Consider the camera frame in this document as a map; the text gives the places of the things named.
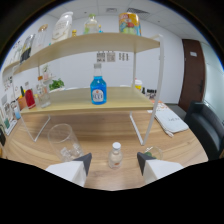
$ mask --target table surface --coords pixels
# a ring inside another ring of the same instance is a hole
[[[148,127],[150,116],[146,110],[133,112],[133,118],[142,137]],[[46,116],[24,115],[24,120],[32,133],[35,133],[43,125]],[[70,124],[84,153],[92,153],[85,188],[121,190],[144,186],[137,152],[144,152],[152,145],[162,149],[163,160],[177,162],[184,167],[208,161],[203,147],[190,129],[175,133],[171,138],[165,134],[156,120],[153,122],[146,144],[141,146],[127,111],[53,115],[36,143],[31,140],[20,119],[7,137],[5,145],[7,158],[42,169],[60,163],[47,139],[50,128],[59,123]],[[121,143],[123,153],[122,166],[117,170],[108,166],[108,153],[112,149],[113,142]]]

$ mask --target floor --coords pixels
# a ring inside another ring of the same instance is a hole
[[[186,112],[180,108],[177,104],[169,104],[166,103],[166,105],[173,110],[174,113],[176,113],[182,120],[184,120],[185,116],[186,116]]]

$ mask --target white bottle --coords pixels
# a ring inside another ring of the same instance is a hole
[[[95,14],[89,14],[88,20],[84,23],[83,34],[99,33],[98,22],[95,19]]]
[[[66,12],[61,15],[55,24],[51,44],[71,37],[72,15],[73,12]]]
[[[121,166],[123,154],[121,152],[121,144],[119,142],[113,143],[113,149],[109,152],[109,166],[112,169],[118,169]]]
[[[37,94],[42,108],[47,107],[51,104],[50,95],[47,91],[47,86],[43,84],[43,76],[38,77],[39,85],[37,88]]]

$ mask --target plastic bottle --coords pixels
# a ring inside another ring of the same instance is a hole
[[[15,113],[16,119],[19,120],[21,118],[21,115],[17,107],[14,107],[14,113]]]
[[[98,22],[95,19],[95,14],[89,14],[89,19],[84,23],[83,34],[98,33]]]
[[[145,87],[142,87],[142,94],[145,95]]]
[[[71,37],[72,15],[73,12],[66,12],[61,15],[60,19],[55,24],[51,44]]]
[[[72,30],[72,37],[76,37],[77,30]]]
[[[102,78],[101,64],[94,64],[94,79],[90,84],[91,100],[93,104],[99,105],[107,102],[107,84]]]
[[[26,103],[27,103],[28,108],[31,109],[36,106],[35,100],[33,97],[33,92],[31,89],[29,89],[28,82],[25,83],[25,87],[26,87],[26,92],[25,92]]]
[[[48,27],[48,24],[45,24],[39,28],[38,34],[35,36],[33,40],[31,55],[34,55],[36,52],[44,48],[44,40],[47,33],[47,27]]]
[[[121,152],[121,144],[119,142],[113,143],[113,149],[109,152],[108,163],[112,169],[118,169],[121,166],[123,154]]]
[[[99,25],[99,33],[103,33],[103,31],[101,30],[101,25]]]
[[[43,84],[43,76],[38,77],[39,85],[37,88],[37,94],[42,108],[47,107],[51,104],[50,94],[47,91],[47,86]]]

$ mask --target wall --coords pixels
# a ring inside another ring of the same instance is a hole
[[[79,19],[73,20],[72,29],[77,29],[77,35],[82,35],[84,22],[87,20]],[[104,32],[119,32],[118,17],[117,16],[98,16],[97,20],[102,25]],[[45,39],[45,46],[48,46],[51,40],[51,35],[55,23],[58,21],[55,17],[45,15],[33,23],[19,38],[23,46],[26,38],[33,33],[37,33],[39,27],[43,24],[48,24],[47,36]],[[164,78],[162,84],[162,91],[160,99],[166,103],[178,103],[184,72],[184,55],[182,42],[179,37],[167,31],[164,28],[156,26],[146,21],[141,21],[142,36],[152,37],[155,34],[162,34],[164,36],[164,51],[165,51],[165,65]],[[12,49],[5,63],[3,69],[13,57],[15,50]],[[129,53],[129,61],[119,61],[119,52],[116,52],[116,62],[105,62],[102,64],[103,78],[108,86],[130,85],[133,75],[133,54]],[[57,59],[50,62],[50,70],[56,79],[59,77],[65,82],[65,87],[88,87],[93,79],[93,64],[96,62],[96,52],[85,53],[79,55],[68,56],[62,59]],[[11,76],[12,71],[2,74],[0,80],[0,96],[5,94],[3,87],[3,80]],[[137,54],[137,73],[136,77],[143,81],[143,86],[149,89],[156,89],[159,73],[159,49],[153,49],[147,52]],[[24,87],[26,81],[29,82],[30,87],[35,87],[37,81],[38,69],[30,69],[20,74],[15,75],[15,86]],[[13,93],[12,88],[7,92],[8,102],[11,101]]]
[[[96,18],[103,32],[119,32],[117,16],[98,16]],[[73,20],[72,29],[82,35],[87,18]],[[184,54],[179,37],[152,23],[141,21],[142,36],[152,37],[155,34],[164,36],[165,65],[160,99],[166,103],[178,103],[183,74]],[[87,87],[93,79],[93,64],[96,53],[84,53],[60,59],[60,73],[66,87]],[[136,77],[143,81],[143,86],[156,89],[159,74],[159,49],[137,54]],[[102,63],[102,74],[108,86],[130,85],[133,75],[133,54],[129,53],[129,61],[120,61],[116,52],[116,62]]]
[[[21,33],[20,38],[16,42],[20,41],[21,46],[23,46],[26,38],[29,35],[37,34],[39,27],[42,26],[43,24],[47,23],[48,24],[47,35],[46,35],[45,43],[44,43],[44,46],[46,47],[50,43],[51,35],[52,35],[53,28],[54,28],[54,25],[56,22],[57,22],[57,19],[52,16],[48,16],[48,15],[42,16],[40,19],[38,19],[36,22],[34,22],[30,27],[28,27],[23,33]],[[6,72],[4,72],[4,74],[3,74],[3,70],[10,63],[11,59],[13,58],[13,56],[15,54],[15,51],[16,51],[16,49],[13,49],[13,46],[12,46],[12,49],[11,49],[11,51],[9,51],[9,53],[5,59],[5,62],[1,68],[1,74],[0,74],[1,75],[1,78],[0,78],[0,96],[1,97],[0,98],[2,98],[5,94],[7,94],[8,102],[11,102],[11,96],[13,94],[13,89],[11,87],[7,91],[5,91],[3,83],[4,83],[4,80],[6,80],[10,76],[12,76],[12,69],[7,70]],[[50,70],[51,70],[52,74],[59,76],[58,64],[56,62],[51,62],[49,64],[50,64]],[[38,69],[37,68],[30,69],[28,71],[24,71],[20,74],[14,75],[14,77],[13,77],[14,85],[18,86],[18,87],[20,87],[22,85],[23,87],[25,87],[24,84],[25,84],[25,82],[28,81],[29,86],[31,88],[33,88],[35,91],[36,84],[38,83],[37,77],[38,77]]]
[[[204,43],[201,43],[201,46],[206,66],[206,84],[203,100],[224,124],[224,71],[213,49]]]

